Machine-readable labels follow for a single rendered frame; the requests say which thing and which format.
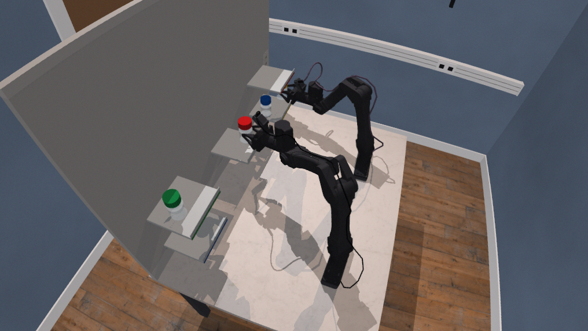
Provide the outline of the grey wall panel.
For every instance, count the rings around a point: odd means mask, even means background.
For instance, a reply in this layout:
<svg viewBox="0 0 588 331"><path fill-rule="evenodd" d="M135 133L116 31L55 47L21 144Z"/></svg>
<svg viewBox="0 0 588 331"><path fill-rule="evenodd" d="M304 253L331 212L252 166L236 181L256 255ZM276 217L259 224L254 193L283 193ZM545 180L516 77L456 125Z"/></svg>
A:
<svg viewBox="0 0 588 331"><path fill-rule="evenodd" d="M214 187L231 159L212 149L269 95L247 87L262 65L269 0L133 0L1 81L0 96L158 280L172 232L147 218L177 176Z"/></svg>

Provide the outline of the blue-capped clear bottle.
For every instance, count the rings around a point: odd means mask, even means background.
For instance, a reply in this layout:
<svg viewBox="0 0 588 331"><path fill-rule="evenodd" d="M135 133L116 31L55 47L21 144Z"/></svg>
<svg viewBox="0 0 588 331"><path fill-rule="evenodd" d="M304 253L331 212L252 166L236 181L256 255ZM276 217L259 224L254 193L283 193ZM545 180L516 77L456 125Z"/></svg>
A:
<svg viewBox="0 0 588 331"><path fill-rule="evenodd" d="M271 115L271 97L269 95L263 95L260 98L260 112L265 117L269 117Z"/></svg>

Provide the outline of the clear bottle with green cap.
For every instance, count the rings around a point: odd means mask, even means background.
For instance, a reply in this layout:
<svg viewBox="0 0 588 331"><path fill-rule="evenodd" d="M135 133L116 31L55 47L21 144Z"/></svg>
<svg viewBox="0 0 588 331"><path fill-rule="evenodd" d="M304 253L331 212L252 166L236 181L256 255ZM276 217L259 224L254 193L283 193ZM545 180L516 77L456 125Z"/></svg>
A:
<svg viewBox="0 0 588 331"><path fill-rule="evenodd" d="M176 189L165 191L162 195L162 200L173 220L180 221L186 218L187 209Z"/></svg>

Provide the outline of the clear bottle with yellow cap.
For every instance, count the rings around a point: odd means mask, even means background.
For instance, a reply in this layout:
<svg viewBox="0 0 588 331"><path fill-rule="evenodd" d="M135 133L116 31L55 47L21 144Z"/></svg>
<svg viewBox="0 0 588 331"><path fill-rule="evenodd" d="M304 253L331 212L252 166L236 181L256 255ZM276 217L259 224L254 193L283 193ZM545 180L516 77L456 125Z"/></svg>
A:
<svg viewBox="0 0 588 331"><path fill-rule="evenodd" d="M285 87L284 91L288 91L287 86ZM284 94L284 93L282 93L282 94L287 97L286 94ZM284 100L279 94L277 94L277 99L280 100L280 101L283 101Z"/></svg>

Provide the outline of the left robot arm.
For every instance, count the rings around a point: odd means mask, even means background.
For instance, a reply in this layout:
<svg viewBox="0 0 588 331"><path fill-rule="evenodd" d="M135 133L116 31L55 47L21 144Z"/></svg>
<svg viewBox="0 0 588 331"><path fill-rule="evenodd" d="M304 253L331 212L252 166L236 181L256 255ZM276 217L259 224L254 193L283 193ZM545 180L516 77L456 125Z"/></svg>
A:
<svg viewBox="0 0 588 331"><path fill-rule="evenodd" d="M289 134L293 137L293 129L287 120L278 120L274 123L275 135ZM322 280L332 285L339 286L346 267L347 259L353 248L347 240L347 216L350 214L350 206L358 191L357 181L343 155L326 157L313 153L306 147L299 145L303 150L314 155L324 157L333 162L337 173L341 172L341 184L350 201L347 199L341 188L339 179L336 180L336 171L331 162L326 159L311 155L302 151L292 137L288 135L277 136L274 141L273 150L280 153L281 162L289 167L302 168L318 175L322 193L325 200L330 204L332 227L328 237L328 263ZM316 167L317 166L317 167ZM330 167L329 167L330 166ZM339 169L340 168L340 169ZM343 170L342 170L343 169ZM330 270L328 272L328 270ZM340 273L340 275L338 275Z"/></svg>

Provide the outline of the clear bottle with red cap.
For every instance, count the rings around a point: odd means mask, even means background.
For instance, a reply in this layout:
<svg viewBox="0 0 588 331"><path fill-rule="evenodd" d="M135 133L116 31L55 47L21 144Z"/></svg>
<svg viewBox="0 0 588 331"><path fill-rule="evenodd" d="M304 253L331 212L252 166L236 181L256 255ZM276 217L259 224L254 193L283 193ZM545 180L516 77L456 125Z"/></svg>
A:
<svg viewBox="0 0 588 331"><path fill-rule="evenodd" d="M243 116L238 119L238 134L240 135L240 141L244 144L248 144L248 142L242 137L242 134L253 134L252 130L252 120L248 116Z"/></svg>

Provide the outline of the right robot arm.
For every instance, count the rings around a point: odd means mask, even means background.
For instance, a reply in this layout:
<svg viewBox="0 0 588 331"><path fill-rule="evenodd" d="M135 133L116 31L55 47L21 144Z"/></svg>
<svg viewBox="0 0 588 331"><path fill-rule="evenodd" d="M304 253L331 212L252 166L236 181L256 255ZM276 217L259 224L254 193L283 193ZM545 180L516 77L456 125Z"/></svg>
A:
<svg viewBox="0 0 588 331"><path fill-rule="evenodd" d="M320 85L319 82L317 84ZM324 98L323 89L321 88L323 86L320 85L321 87L319 87L317 84L315 81L309 82L308 95L304 98L305 104L313 106L312 110L317 114L323 115L345 96L354 104L358 126L356 139L358 157L354 175L367 179L373 155L372 151L374 151L374 138L371 136L369 126L370 100L372 99L371 86L354 76L339 83L339 87Z"/></svg>

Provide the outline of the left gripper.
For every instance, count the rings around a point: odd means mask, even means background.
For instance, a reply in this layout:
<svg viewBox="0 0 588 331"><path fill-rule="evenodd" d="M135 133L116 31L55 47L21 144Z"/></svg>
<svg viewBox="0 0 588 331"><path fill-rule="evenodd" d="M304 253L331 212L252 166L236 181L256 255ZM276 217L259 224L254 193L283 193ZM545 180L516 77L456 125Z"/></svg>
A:
<svg viewBox="0 0 588 331"><path fill-rule="evenodd" d="M258 117L258 121L261 124L262 128L267 131L269 134L273 133L273 126L269 125L269 121L261 114ZM274 136L268 135L266 132L260 129L259 131L255 128L260 128L258 125L252 126L252 129L256 132L256 134L242 134L242 137L249 143L253 150L260 152L264 147L270 148L273 150L273 143L276 140ZM249 140L248 138L251 140Z"/></svg>

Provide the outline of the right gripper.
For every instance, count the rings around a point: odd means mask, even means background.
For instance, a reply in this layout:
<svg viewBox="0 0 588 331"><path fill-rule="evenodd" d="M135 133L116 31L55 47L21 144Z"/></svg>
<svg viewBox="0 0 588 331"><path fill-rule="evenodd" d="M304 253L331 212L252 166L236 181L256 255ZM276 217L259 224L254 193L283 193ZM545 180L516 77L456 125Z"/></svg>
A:
<svg viewBox="0 0 588 331"><path fill-rule="evenodd" d="M287 87L294 87L293 90L288 89L288 91L283 91L282 93L287 94L287 97L284 96L283 94L280 94L283 99L289 103L291 100L291 104L293 105L296 101L300 101L302 103L305 103L305 99L308 95L308 93L305 91L306 90L306 84L303 83L298 83L300 89L297 89L295 84L288 84Z"/></svg>

